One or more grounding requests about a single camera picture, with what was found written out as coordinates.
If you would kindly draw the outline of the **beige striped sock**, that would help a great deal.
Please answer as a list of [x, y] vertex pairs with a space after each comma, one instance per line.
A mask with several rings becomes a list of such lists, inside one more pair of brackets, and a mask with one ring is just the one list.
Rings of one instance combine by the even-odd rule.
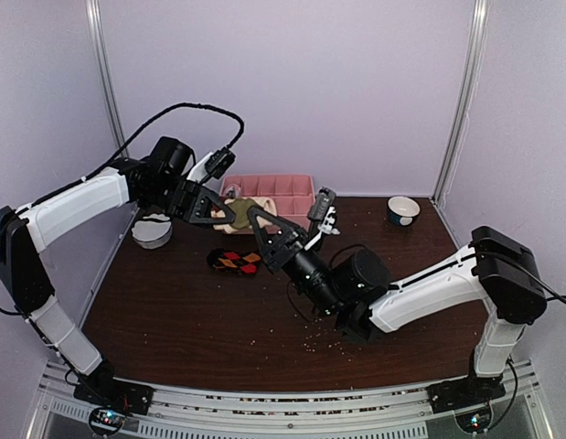
[[258, 206], [272, 215], [277, 214], [274, 199], [268, 197], [228, 198], [224, 200], [224, 204], [234, 212], [236, 218], [230, 224], [214, 225], [213, 229], [226, 234], [252, 232], [248, 210], [253, 206]]

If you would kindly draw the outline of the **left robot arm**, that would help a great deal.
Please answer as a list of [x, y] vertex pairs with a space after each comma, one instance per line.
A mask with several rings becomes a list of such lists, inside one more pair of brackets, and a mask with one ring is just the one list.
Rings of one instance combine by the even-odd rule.
[[52, 197], [0, 209], [0, 280], [13, 299], [12, 316], [29, 321], [102, 406], [121, 399], [121, 385], [112, 364], [62, 309], [40, 254], [83, 223], [131, 203], [198, 227], [231, 224], [234, 212], [206, 184], [224, 175], [234, 153], [225, 146], [187, 168], [191, 156], [187, 145], [162, 137], [147, 157], [114, 159]]

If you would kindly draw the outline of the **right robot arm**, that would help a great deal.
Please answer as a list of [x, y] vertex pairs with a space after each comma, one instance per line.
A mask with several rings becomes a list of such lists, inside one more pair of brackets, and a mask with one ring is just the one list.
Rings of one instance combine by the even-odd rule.
[[324, 262], [320, 241], [336, 233], [332, 212], [318, 214], [310, 230], [260, 207], [248, 211], [263, 262], [284, 272], [322, 316], [336, 316], [345, 334], [367, 341], [409, 323], [467, 302], [487, 299], [493, 309], [470, 356], [467, 377], [457, 381], [459, 396], [475, 404], [498, 387], [510, 354], [527, 326], [552, 301], [566, 305], [539, 277], [532, 251], [487, 226], [452, 256], [393, 282], [380, 257], [362, 244], [341, 263]]

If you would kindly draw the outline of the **rolled socks in tray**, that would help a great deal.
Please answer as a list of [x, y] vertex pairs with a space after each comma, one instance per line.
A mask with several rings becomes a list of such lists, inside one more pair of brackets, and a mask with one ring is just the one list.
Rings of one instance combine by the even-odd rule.
[[240, 198], [242, 196], [242, 188], [235, 183], [229, 184], [224, 188], [222, 196], [225, 199]]

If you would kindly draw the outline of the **argyle black red sock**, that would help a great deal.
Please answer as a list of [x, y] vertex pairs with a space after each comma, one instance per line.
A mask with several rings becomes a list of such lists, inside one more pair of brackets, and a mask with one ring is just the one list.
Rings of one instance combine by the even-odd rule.
[[262, 263], [258, 252], [235, 252], [217, 248], [206, 257], [208, 266], [219, 273], [230, 273], [242, 276], [254, 276]]

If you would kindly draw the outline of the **white scalloped bowl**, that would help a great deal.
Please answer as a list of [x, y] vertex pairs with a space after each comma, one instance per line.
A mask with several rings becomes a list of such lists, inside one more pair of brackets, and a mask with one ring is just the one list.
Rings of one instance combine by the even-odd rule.
[[136, 221], [131, 233], [140, 247], [156, 250], [170, 241], [173, 234], [172, 221], [164, 214], [150, 214]]

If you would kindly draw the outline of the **pink divided organizer tray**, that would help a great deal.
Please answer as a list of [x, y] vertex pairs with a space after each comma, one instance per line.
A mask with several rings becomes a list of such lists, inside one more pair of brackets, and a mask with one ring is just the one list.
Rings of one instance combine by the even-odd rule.
[[309, 227], [307, 213], [315, 202], [314, 182], [311, 176], [302, 174], [228, 175], [222, 180], [219, 190], [221, 196], [224, 188], [232, 183], [241, 186], [242, 197], [273, 198], [278, 216], [295, 222], [304, 229]]

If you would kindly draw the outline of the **white and teal bowl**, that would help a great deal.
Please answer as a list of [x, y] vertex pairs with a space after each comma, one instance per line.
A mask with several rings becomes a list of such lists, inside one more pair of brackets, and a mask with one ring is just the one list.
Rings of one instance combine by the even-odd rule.
[[420, 205], [412, 198], [391, 197], [387, 201], [388, 221], [398, 227], [410, 227], [421, 213]]

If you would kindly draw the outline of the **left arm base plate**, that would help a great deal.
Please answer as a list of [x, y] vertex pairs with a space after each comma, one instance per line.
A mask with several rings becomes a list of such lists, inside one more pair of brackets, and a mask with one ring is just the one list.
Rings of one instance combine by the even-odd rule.
[[88, 415], [88, 426], [95, 434], [109, 437], [119, 433], [130, 417], [148, 414], [154, 390], [147, 385], [114, 380], [107, 396], [85, 384], [78, 384], [73, 396], [94, 405]]

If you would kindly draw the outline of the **aluminium front rail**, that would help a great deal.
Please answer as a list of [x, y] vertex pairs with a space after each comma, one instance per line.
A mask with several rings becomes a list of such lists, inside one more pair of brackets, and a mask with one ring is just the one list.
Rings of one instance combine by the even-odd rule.
[[428, 382], [351, 391], [235, 392], [155, 384], [147, 414], [118, 438], [466, 438], [472, 414], [491, 416], [487, 438], [553, 438], [538, 377], [528, 361], [506, 370], [507, 395], [437, 413]]

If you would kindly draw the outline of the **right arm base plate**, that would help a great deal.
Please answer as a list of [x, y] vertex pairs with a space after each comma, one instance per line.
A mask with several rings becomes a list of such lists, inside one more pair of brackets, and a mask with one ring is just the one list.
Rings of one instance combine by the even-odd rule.
[[434, 414], [453, 412], [457, 427], [466, 434], [483, 434], [494, 423], [492, 400], [502, 398], [506, 390], [502, 377], [466, 376], [430, 385], [426, 391]]

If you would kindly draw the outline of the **right aluminium frame post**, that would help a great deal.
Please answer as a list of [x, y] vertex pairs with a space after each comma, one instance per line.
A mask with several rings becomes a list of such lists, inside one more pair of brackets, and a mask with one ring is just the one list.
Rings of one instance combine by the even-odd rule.
[[473, 96], [475, 95], [480, 65], [484, 53], [489, 9], [490, 1], [474, 1], [462, 81], [441, 170], [433, 192], [433, 202], [438, 209], [443, 209], [446, 204], [446, 198], [451, 190], [454, 173], [465, 139], [469, 109]]

